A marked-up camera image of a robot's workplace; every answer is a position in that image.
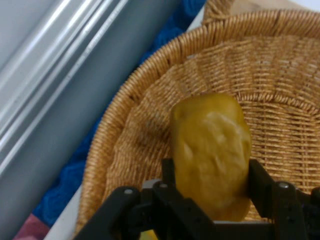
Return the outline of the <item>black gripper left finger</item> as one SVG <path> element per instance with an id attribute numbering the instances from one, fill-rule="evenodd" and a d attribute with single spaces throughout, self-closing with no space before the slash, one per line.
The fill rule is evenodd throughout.
<path id="1" fill-rule="evenodd" d="M 159 240 L 214 240 L 214 223 L 175 187 L 174 162 L 162 160 L 151 188 L 116 188 L 75 236 L 76 240 L 137 240 L 153 230 Z"/>

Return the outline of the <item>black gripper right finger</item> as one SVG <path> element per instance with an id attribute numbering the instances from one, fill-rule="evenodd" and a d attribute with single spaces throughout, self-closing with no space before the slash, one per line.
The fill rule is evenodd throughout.
<path id="1" fill-rule="evenodd" d="M 276 240 L 320 238 L 320 188 L 304 193 L 275 181 L 257 160 L 249 161 L 248 193 L 258 214 L 272 221 Z"/>

